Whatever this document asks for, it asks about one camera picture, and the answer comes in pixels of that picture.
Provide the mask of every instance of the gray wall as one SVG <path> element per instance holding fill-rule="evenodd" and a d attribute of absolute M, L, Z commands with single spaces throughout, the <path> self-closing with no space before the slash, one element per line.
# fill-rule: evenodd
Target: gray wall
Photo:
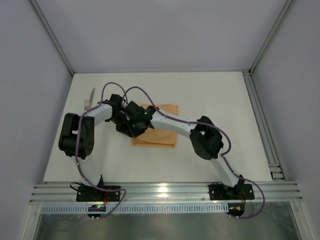
<path fill-rule="evenodd" d="M 71 76 L 27 0 L 0 7 L 0 239 L 21 236 L 51 152 Z"/>
<path fill-rule="evenodd" d="M 77 73 L 248 69 L 285 0 L 37 0 Z"/>
<path fill-rule="evenodd" d="M 297 1 L 254 72 L 286 175 L 320 226 L 320 1 Z"/>

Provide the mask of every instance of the brown paper bag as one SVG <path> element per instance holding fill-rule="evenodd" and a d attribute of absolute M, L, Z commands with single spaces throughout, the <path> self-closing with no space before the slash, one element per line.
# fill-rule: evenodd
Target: brown paper bag
<path fill-rule="evenodd" d="M 141 104 L 146 109 L 149 104 Z M 164 104 L 156 106 L 170 114 L 178 115 L 178 105 Z M 175 148 L 177 144 L 177 133 L 165 129 L 148 128 L 144 134 L 133 138 L 132 146 L 134 147 L 158 147 L 158 148 Z"/>

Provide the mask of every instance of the white platform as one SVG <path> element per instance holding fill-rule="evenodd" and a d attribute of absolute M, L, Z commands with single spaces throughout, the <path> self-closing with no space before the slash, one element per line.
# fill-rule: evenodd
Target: white platform
<path fill-rule="evenodd" d="M 241 72 L 185 73 L 91 73 L 74 75 L 44 176 L 45 182 L 79 182 L 72 160 L 58 148 L 65 114 L 82 114 L 84 101 L 95 87 L 93 102 L 101 98 L 105 83 L 117 82 L 124 89 L 142 87 L 156 104 L 178 104 L 179 115 L 189 118 L 209 117 L 231 138 L 227 155 L 237 171 L 253 181 L 271 181 L 254 113 Z M 107 86 L 104 99 L 112 93 L 122 95 L 115 85 Z M 129 101 L 148 103 L 137 89 Z M 218 182 L 213 166 L 199 158 L 189 139 L 178 136 L 176 148 L 132 147 L 131 139 L 102 123 L 95 128 L 92 152 L 96 165 L 108 182 Z"/>

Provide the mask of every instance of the robotic arm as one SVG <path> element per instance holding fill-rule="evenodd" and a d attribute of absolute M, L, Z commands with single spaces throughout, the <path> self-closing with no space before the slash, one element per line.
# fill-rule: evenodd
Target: robotic arm
<path fill-rule="evenodd" d="M 90 111 L 82 119 L 78 151 L 78 157 L 81 158 L 80 166 L 84 175 L 94 185 L 100 188 L 106 187 L 91 156 L 94 148 L 94 128 L 98 124 L 102 122 L 113 122 L 118 132 L 130 138 L 135 138 L 143 134 L 148 128 L 166 129 L 189 138 L 195 153 L 200 158 L 209 161 L 219 173 L 222 184 L 209 186 L 211 200 L 240 200 L 244 193 L 246 199 L 254 199 L 253 191 L 250 193 L 252 186 L 250 184 L 244 184 L 244 180 L 238 179 L 222 159 L 221 153 L 224 152 L 224 143 L 222 142 L 223 137 L 220 132 L 212 127 L 201 124 L 191 124 L 199 122 L 213 125 L 208 117 L 202 116 L 200 119 L 184 118 L 160 109 L 158 109 L 158 111 L 153 106 L 144 109 L 133 101 L 123 106 L 122 97 L 117 94 L 112 94 L 110 100 L 103 101 L 100 107 Z M 66 114 L 59 138 L 59 149 L 72 158 L 74 158 L 76 151 L 77 133 L 75 133 L 75 131 L 78 130 L 79 120 L 80 116 L 77 114 Z M 84 193 L 83 195 L 87 197 L 77 196 L 77 201 L 79 202 L 89 202 L 103 199 L 104 197 L 103 195 L 99 197 L 101 193 L 93 189 L 84 179 L 78 188 L 78 192 L 81 191 Z"/>

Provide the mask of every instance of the cable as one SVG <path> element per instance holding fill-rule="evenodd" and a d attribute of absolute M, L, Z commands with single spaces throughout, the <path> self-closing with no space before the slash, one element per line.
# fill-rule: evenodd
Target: cable
<path fill-rule="evenodd" d="M 139 87 L 139 86 L 132 86 L 132 87 L 128 88 L 128 89 L 125 91 L 125 93 L 124 93 L 124 95 L 123 95 L 123 97 L 122 97 L 122 101 L 123 101 L 123 99 L 124 99 L 125 96 L 127 97 L 127 93 L 128 93 L 130 90 L 132 90 L 132 89 L 139 89 L 141 92 L 143 92 L 144 95 L 149 99 L 149 101 L 150 101 L 150 103 L 152 104 L 152 106 L 154 107 L 154 109 L 155 109 L 160 115 L 162 115 L 162 116 L 164 116 L 164 117 L 166 117 L 166 118 L 168 118 L 168 119 L 174 120 L 174 121 L 176 121 L 176 122 L 184 123 L 184 124 L 196 124 L 196 125 L 199 124 L 199 125 L 204 125 L 204 126 L 207 126 L 207 127 L 213 128 L 213 129 L 216 129 L 216 130 L 218 130 L 220 133 L 222 133 L 222 134 L 225 136 L 225 138 L 226 138 L 226 140 L 227 140 L 227 142 L 228 142 L 228 149 L 221 154 L 221 157 L 224 159 L 224 161 L 225 161 L 226 165 L 228 166 L 229 170 L 230 170 L 231 173 L 234 174 L 238 179 L 243 180 L 243 181 L 250 182 L 250 183 L 252 183 L 253 185 L 255 185 L 255 186 L 259 189 L 259 191 L 261 192 L 261 195 L 262 195 L 262 206 L 261 206 L 260 210 L 259 210 L 257 213 L 255 213 L 255 214 L 252 215 L 252 216 L 241 216 L 241 217 L 238 217 L 237 219 L 251 219 L 251 218 L 254 218 L 254 217 L 258 216 L 258 215 L 263 211 L 263 209 L 265 208 L 265 204 L 266 204 L 266 198 L 265 198 L 265 195 L 264 195 L 262 189 L 261 189 L 261 188 L 258 186 L 258 184 L 256 184 L 254 181 L 251 181 L 251 180 L 249 180 L 249 179 L 246 179 L 246 178 L 243 178 L 243 177 L 237 175 L 237 174 L 235 173 L 235 171 L 231 168 L 228 160 L 226 159 L 225 155 L 228 154 L 228 153 L 230 152 L 230 150 L 231 150 L 231 140 L 230 140 L 229 136 L 228 136 L 222 129 L 220 129 L 219 127 L 217 127 L 217 126 L 215 126 L 215 125 L 213 125 L 213 124 L 210 124 L 210 123 L 198 122 L 198 121 L 185 121 L 185 120 L 177 119 L 177 118 L 175 118 L 175 117 L 168 116 L 168 115 L 164 114 L 163 112 L 161 112 L 161 111 L 156 107 L 156 105 L 154 104 L 154 102 L 152 101 L 152 99 L 150 98 L 150 96 L 147 94 L 147 92 L 146 92 L 145 90 L 143 90 L 143 89 L 142 89 L 141 87 Z"/>
<path fill-rule="evenodd" d="M 85 115 L 87 115 L 89 112 L 99 108 L 101 105 L 102 105 L 102 101 L 104 99 L 104 92 L 105 92 L 105 89 L 106 89 L 106 86 L 110 85 L 110 84 L 114 84 L 114 85 L 117 85 L 118 87 L 120 87 L 122 89 L 122 91 L 124 92 L 124 95 L 122 97 L 122 99 L 125 97 L 126 98 L 126 102 L 128 102 L 128 98 L 127 98 L 127 94 L 126 94 L 126 91 L 124 90 L 124 88 L 119 85 L 118 83 L 116 82 L 108 82 L 106 83 L 104 86 L 103 86 L 103 89 L 102 89 L 102 93 L 101 93 L 101 101 L 99 102 L 99 104 L 95 107 L 92 107 L 90 108 L 88 111 L 85 111 L 81 116 L 80 116 L 80 119 L 79 119 L 79 124 L 78 124 L 78 134 L 76 136 L 76 144 L 75 144 L 75 153 L 74 153 L 74 158 L 75 158 L 75 162 L 76 162 L 76 165 L 77 165 L 77 168 L 78 168 L 78 171 L 81 175 L 82 178 L 84 178 L 84 180 L 89 184 L 91 185 L 92 187 L 94 187 L 95 189 L 98 189 L 100 191 L 103 191 L 103 192 L 120 192 L 120 191 L 123 191 L 123 195 L 122 195 L 122 198 L 119 200 L 119 202 L 114 206 L 113 209 L 111 209 L 108 213 L 106 213 L 105 215 L 101 216 L 100 219 L 102 218 L 105 218 L 107 216 L 109 216 L 114 210 L 116 210 L 116 208 L 120 205 L 120 203 L 123 201 L 123 199 L 125 198 L 125 195 L 126 195 L 126 189 L 124 188 L 121 188 L 121 189 L 115 189 L 115 190 L 109 190 L 109 189 L 104 189 L 104 188 L 101 188 L 101 187 L 98 187 L 96 185 L 94 185 L 85 175 L 84 173 L 82 172 L 81 170 L 81 166 L 80 166 L 80 162 L 78 160 L 78 154 L 79 154 L 79 142 L 80 142 L 80 135 L 81 135 L 81 126 L 82 126 L 82 119 L 84 118 Z"/>
<path fill-rule="evenodd" d="M 243 197 L 241 197 L 241 200 L 243 202 L 243 206 L 246 206 L 246 194 L 242 192 Z"/>
<path fill-rule="evenodd" d="M 108 202 L 109 202 L 108 193 L 106 192 L 105 197 L 104 197 L 104 201 L 103 201 L 103 205 L 106 205 Z"/>
<path fill-rule="evenodd" d="M 72 182 L 72 183 L 70 183 L 70 188 L 72 188 L 73 190 L 75 190 L 76 192 L 78 192 L 78 189 L 76 189 L 76 188 L 74 188 L 73 186 L 72 186 L 72 184 L 78 184 L 78 185 L 80 185 L 81 186 L 81 184 L 80 183 L 78 183 L 78 182 Z"/>

